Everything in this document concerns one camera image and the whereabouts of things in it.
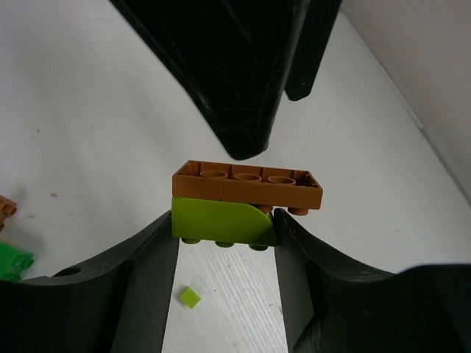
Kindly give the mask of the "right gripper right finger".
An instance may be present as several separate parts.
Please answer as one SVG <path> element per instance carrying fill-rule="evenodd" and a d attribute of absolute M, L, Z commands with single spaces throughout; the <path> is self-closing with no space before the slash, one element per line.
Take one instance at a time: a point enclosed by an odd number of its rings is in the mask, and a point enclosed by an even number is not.
<path fill-rule="evenodd" d="M 470 266 L 398 274 L 355 260 L 277 209 L 275 262 L 290 352 L 468 352 Z"/>

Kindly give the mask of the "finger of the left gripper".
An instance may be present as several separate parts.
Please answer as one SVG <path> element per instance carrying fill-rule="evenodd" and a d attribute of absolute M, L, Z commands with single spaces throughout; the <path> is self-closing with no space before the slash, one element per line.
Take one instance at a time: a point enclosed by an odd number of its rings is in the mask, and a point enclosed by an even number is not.
<path fill-rule="evenodd" d="M 310 1 L 285 92 L 291 101 L 309 96 L 339 14 L 342 0 Z"/>
<path fill-rule="evenodd" d="M 305 16 L 303 1 L 115 1 L 225 151 L 265 151 Z"/>

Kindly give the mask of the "lime curved lego brick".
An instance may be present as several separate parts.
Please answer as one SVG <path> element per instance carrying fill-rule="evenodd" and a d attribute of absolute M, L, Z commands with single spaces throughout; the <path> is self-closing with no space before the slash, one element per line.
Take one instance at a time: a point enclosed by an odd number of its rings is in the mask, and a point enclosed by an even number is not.
<path fill-rule="evenodd" d="M 235 202 L 174 197 L 171 232 L 187 244 L 207 240 L 220 247 L 237 243 L 258 251 L 277 245 L 272 214 Z"/>

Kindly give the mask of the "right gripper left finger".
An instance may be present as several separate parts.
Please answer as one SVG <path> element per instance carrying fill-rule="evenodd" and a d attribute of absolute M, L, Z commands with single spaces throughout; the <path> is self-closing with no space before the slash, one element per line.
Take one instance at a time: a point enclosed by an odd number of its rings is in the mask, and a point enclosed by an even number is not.
<path fill-rule="evenodd" d="M 1 282 L 1 351 L 161 352 L 179 244 L 164 213 L 52 277 Z"/>

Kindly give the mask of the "green red lego cluster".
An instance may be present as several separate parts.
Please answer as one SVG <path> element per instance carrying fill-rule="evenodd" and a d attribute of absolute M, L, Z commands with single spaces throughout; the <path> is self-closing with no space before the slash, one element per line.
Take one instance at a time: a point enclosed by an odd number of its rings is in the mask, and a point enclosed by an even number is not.
<path fill-rule="evenodd" d="M 18 205 L 1 196 L 1 231 L 5 227 L 5 221 L 15 215 Z M 19 282 L 23 274 L 34 263 L 32 252 L 22 249 L 12 243 L 1 239 L 1 280 L 6 282 Z"/>

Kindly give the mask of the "brown lego brick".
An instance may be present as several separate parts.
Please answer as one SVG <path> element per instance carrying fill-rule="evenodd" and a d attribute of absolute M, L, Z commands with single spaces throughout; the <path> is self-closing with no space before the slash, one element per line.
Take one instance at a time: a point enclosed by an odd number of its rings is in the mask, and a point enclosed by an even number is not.
<path fill-rule="evenodd" d="M 306 215 L 321 207 L 323 189 L 306 170 L 189 160 L 172 176 L 172 195 Z"/>

